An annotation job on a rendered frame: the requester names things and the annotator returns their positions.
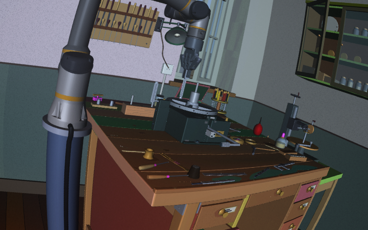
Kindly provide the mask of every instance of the glass cabinet door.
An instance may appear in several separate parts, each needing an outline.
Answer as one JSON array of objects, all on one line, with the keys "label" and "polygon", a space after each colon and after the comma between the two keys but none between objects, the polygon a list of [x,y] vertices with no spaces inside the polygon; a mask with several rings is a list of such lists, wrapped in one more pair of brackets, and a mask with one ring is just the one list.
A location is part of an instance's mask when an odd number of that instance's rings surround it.
[{"label": "glass cabinet door", "polygon": [[331,85],[368,96],[368,9],[343,7]]},{"label": "glass cabinet door", "polygon": [[319,72],[330,0],[307,3],[296,73],[316,78]]}]

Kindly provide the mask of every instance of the electrical cord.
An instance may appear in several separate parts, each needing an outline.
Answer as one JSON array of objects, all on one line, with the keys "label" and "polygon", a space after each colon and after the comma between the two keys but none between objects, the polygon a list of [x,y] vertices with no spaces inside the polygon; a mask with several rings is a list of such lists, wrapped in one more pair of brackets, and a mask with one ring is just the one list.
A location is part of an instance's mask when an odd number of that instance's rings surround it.
[{"label": "electrical cord", "polygon": [[71,155],[71,141],[74,137],[74,127],[68,125],[69,133],[67,139],[67,148],[65,151],[65,167],[64,167],[64,230],[69,230],[69,169]]},{"label": "electrical cord", "polygon": [[163,38],[162,38],[162,29],[160,30],[160,34],[161,34],[161,41],[162,41],[162,58],[163,58],[163,61],[165,62],[167,68],[169,69],[169,66],[167,65],[166,61],[165,61],[165,58],[163,57]]}]

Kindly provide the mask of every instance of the table leg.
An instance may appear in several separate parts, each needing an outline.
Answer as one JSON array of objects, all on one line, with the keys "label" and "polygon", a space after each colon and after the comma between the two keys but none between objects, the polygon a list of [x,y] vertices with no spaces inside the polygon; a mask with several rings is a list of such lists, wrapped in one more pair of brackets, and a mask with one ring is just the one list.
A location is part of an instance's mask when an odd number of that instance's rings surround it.
[{"label": "table leg", "polygon": [[196,215],[199,203],[188,204],[185,208],[183,215],[177,210],[174,211],[172,217],[170,230],[190,230],[193,223],[194,216]]},{"label": "table leg", "polygon": [[90,230],[90,228],[88,227],[91,224],[92,187],[93,187],[94,162],[96,159],[97,140],[98,137],[92,130],[90,134],[90,141],[88,143],[88,152],[87,152],[86,182],[84,187],[83,230]]},{"label": "table leg", "polygon": [[327,206],[328,201],[330,200],[332,192],[335,189],[336,183],[337,183],[337,180],[334,180],[331,188],[324,191],[322,200],[320,201],[320,204],[318,205],[317,210],[314,213],[313,218],[307,227],[307,230],[314,230],[314,228],[317,226],[317,223],[320,220],[322,213]]}]

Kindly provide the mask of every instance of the black cup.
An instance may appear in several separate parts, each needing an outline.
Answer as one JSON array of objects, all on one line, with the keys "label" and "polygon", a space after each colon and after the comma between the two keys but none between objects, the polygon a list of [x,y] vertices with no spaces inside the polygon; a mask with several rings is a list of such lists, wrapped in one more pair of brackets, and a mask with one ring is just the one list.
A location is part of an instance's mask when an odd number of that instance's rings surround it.
[{"label": "black cup", "polygon": [[188,177],[192,178],[192,179],[198,179],[199,178],[199,170],[201,169],[201,167],[197,166],[197,165],[192,165],[190,167],[190,170],[188,172]]}]

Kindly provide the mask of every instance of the wooden workbench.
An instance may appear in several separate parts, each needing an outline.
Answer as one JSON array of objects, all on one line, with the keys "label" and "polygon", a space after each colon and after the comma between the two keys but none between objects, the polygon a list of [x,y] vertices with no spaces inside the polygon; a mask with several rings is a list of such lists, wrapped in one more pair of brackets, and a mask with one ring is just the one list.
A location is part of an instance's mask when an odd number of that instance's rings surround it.
[{"label": "wooden workbench", "polygon": [[[86,230],[198,230],[209,227],[213,227],[211,230],[235,227],[284,230],[293,223],[297,228],[319,182],[330,169],[307,159],[287,166],[290,170],[279,171],[273,166],[289,162],[283,154],[275,149],[256,149],[252,155],[253,149],[248,144],[229,148],[182,144],[165,132],[150,130],[147,124],[151,118],[127,116],[119,108],[114,111],[89,107],[87,116],[92,123],[92,133],[85,184],[83,225]],[[248,129],[240,124],[231,127],[242,132]],[[251,138],[259,143],[256,147],[274,142],[266,137]],[[147,148],[154,150],[153,160],[143,158],[143,153],[127,152]],[[176,164],[170,161],[144,171],[138,169],[141,165],[169,161],[167,157]],[[200,166],[199,179],[147,179],[149,174],[187,174],[191,165]],[[266,167],[271,169],[254,178]],[[202,174],[208,172],[247,175]],[[191,185],[216,179],[236,181]],[[307,184],[315,186],[309,193],[304,189]],[[277,194],[278,190],[283,192],[282,196]],[[307,198],[295,202],[301,193],[306,193]],[[303,204],[306,204],[305,209],[299,209]],[[236,208],[226,218],[218,214],[221,209],[230,207]]]}]

